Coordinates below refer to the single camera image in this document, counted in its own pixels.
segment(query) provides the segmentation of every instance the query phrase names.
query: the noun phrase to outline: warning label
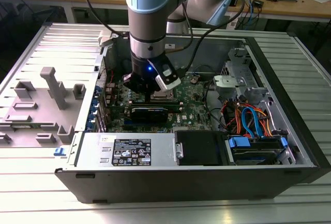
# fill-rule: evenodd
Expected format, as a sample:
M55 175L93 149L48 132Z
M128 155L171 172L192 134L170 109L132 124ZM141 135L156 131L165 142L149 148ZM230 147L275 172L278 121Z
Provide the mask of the warning label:
M150 139L117 139L114 142L113 166L150 166Z

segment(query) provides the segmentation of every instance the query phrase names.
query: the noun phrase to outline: robotic arm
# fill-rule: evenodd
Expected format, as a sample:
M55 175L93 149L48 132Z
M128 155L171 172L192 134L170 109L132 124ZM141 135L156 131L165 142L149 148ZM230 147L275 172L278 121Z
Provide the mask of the robotic arm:
M166 33L183 29L188 16L218 25L231 0L126 0L128 5L132 73L124 84L146 96L168 91L180 84L180 78L165 54Z

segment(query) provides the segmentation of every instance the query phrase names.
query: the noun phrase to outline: sticker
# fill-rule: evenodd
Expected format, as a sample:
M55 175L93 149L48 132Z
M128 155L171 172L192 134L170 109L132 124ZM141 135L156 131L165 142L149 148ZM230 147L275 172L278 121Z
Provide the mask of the sticker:
M166 49L175 49L176 48L176 45L175 44L165 44L165 48Z
M101 135L99 142L105 143L105 142L114 142L114 139L116 138L115 135Z
M151 165L152 146L150 139L115 139L113 150L113 166Z

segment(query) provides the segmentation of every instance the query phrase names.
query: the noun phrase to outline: circuit board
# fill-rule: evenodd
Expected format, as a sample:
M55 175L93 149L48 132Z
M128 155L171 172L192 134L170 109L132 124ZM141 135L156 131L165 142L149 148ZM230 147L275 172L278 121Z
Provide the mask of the circuit board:
M113 85L113 95L107 97L111 116L108 132L171 133L177 130L211 130L210 115L207 114L202 101L203 82L192 83L192 78L186 76L182 79L181 85L166 95L154 93L155 99L160 100L158 97L164 97L164 100L155 100L148 106L169 110L167 122L161 124L130 124L130 109L133 105L139 106L140 102L144 103L145 97L132 92L122 81L116 82Z

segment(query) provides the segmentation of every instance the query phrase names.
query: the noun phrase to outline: motherboard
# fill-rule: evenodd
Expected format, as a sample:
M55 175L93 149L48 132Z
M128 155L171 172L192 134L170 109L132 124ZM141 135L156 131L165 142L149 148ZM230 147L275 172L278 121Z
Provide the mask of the motherboard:
M109 111L108 132L171 133L178 130L211 130L210 114L203 102L204 82L186 76L177 88L154 92L150 100L123 85L108 84L105 98ZM140 119L140 113L153 112L154 119Z

